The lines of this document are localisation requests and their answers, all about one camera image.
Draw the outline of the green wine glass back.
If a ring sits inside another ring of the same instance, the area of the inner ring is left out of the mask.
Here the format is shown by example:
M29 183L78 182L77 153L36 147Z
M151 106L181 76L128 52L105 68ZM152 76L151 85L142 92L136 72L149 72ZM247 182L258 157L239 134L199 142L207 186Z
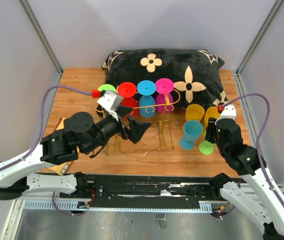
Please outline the green wine glass back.
M112 91L116 92L116 89L110 84L103 84L98 88L98 90L100 92L106 91L106 90L112 90ZM99 104L98 104L97 109L102 112L102 113L100 113L100 117L105 118L108 115L108 113Z

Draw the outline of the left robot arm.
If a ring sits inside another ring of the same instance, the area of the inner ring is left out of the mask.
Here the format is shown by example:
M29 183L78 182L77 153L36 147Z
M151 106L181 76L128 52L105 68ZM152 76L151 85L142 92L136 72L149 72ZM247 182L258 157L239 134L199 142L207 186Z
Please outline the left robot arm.
M148 121L128 116L128 126L121 118L107 115L94 122L88 112L78 112L64 120L64 128L42 138L28 153L0 162L0 200L14 200L30 193L59 192L83 198L89 184L85 174L42 175L37 171L75 161L79 154L96 157L109 139L119 135L136 144L151 127Z

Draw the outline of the green wine glass front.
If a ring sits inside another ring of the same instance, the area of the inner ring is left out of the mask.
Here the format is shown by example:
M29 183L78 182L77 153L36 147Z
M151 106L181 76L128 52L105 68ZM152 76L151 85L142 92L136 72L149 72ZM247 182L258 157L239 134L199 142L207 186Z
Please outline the green wine glass front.
M204 154L204 155L210 155L213 153L214 151L214 146L215 144L214 143L210 143L206 140L202 141L198 148L199 148L199 151Z

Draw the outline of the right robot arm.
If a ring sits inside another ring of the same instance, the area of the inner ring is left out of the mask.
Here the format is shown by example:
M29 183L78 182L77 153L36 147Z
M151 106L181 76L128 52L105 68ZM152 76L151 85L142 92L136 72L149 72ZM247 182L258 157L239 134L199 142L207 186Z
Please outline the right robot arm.
M205 139L216 144L226 163L249 185L259 202L224 173L209 181L209 196L229 201L255 224L263 239L284 240L284 194L257 149L243 143L239 125L231 118L210 118Z

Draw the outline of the blue wine glass front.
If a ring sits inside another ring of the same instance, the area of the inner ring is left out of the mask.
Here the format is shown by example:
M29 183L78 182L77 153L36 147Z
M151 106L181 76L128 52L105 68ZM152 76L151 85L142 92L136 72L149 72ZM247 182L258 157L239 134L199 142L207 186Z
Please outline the blue wine glass front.
M187 121L183 128L183 137L180 140L180 146L184 150L191 150L195 146L195 141L200 137L203 132L201 122L197 120Z

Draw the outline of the yellow wine glass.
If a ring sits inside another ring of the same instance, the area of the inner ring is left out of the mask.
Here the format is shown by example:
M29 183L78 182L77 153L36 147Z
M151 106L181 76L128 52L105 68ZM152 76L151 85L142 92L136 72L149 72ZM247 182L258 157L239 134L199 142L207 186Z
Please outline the yellow wine glass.
M186 108L185 119L186 121L201 121L205 114L205 109L198 104L191 104Z
M208 121L210 118L218 119L220 113L218 112L218 108L216 106L211 106L206 110L204 115L204 122L203 122L203 133L202 135L206 135L206 128L208 127Z

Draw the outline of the green wine glass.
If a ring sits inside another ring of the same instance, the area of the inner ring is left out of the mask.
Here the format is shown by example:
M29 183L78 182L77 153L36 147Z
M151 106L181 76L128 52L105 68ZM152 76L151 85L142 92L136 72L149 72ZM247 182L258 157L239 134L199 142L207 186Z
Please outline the green wine glass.
M100 92L106 91L106 90L112 90L112 91L116 92L116 89L110 84L103 84L98 88L98 90ZM105 118L108 115L108 113L99 104L98 104L97 109L102 112L102 113L100 113L100 117Z
M214 151L214 146L215 144L214 143L210 143L206 140L202 141L198 148L199 148L199 151L204 154L204 155L210 155L213 153Z

